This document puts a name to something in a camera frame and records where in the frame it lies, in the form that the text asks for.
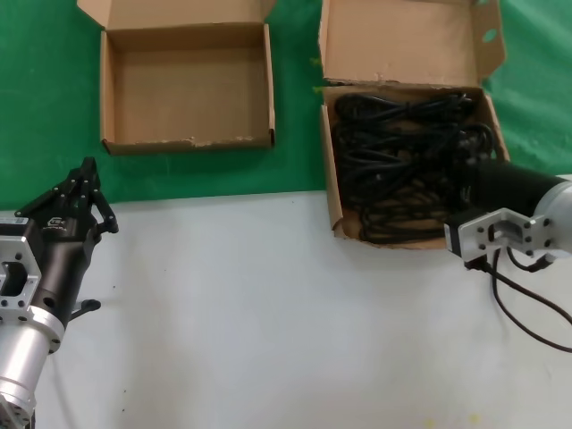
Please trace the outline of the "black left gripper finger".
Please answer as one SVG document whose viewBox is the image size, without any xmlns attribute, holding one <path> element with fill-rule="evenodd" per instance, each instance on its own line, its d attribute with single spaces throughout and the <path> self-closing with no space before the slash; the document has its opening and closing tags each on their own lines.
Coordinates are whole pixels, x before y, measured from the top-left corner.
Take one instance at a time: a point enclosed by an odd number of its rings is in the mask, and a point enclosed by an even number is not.
<svg viewBox="0 0 572 429">
<path fill-rule="evenodd" d="M 71 169 L 67 177 L 48 191 L 14 212 L 16 217 L 40 220 L 52 217 L 77 217 L 91 209 L 92 158 L 83 159 L 80 167 Z"/>
<path fill-rule="evenodd" d="M 86 158 L 86 168 L 86 183 L 88 185 L 86 194 L 88 195 L 88 201 L 92 206 L 96 207 L 102 217 L 102 220 L 97 222 L 97 235 L 100 236 L 103 233 L 115 234 L 119 231 L 119 226 L 113 209 L 101 191 L 101 181 L 94 157 Z"/>
</svg>

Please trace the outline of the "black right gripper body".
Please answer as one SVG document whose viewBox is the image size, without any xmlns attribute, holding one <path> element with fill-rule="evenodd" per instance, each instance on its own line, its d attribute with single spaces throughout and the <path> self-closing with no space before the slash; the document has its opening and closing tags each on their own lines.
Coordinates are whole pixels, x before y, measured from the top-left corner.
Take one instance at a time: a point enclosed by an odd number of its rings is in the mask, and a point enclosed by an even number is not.
<svg viewBox="0 0 572 429">
<path fill-rule="evenodd" d="M 495 160 L 466 166 L 458 173 L 461 195 L 470 207 L 485 212 L 507 208 L 528 217 L 534 215 L 545 194 L 565 181 Z"/>
</svg>

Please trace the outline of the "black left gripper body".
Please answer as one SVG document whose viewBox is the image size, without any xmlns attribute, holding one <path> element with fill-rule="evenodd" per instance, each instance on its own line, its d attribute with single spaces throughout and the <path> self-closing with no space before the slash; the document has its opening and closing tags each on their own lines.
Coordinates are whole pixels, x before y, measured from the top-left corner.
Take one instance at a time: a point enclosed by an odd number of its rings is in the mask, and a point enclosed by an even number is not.
<svg viewBox="0 0 572 429">
<path fill-rule="evenodd" d="M 41 279 L 31 304 L 45 309 L 66 326 L 83 277 L 91 263 L 97 221 L 91 208 L 45 207 L 29 213 L 41 232 Z"/>
</svg>

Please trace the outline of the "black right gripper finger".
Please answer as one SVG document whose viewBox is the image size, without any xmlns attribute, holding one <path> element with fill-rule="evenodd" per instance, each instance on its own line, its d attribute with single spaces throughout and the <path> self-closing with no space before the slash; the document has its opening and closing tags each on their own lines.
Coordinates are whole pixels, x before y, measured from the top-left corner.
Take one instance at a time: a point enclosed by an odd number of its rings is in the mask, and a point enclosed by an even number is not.
<svg viewBox="0 0 572 429">
<path fill-rule="evenodd" d="M 475 163 L 475 147 L 471 142 L 459 142 L 455 148 L 455 169 L 462 170 Z"/>
<path fill-rule="evenodd" d="M 490 157 L 490 141 L 485 136 L 473 136 L 468 139 L 468 164 L 479 164 Z"/>
</svg>

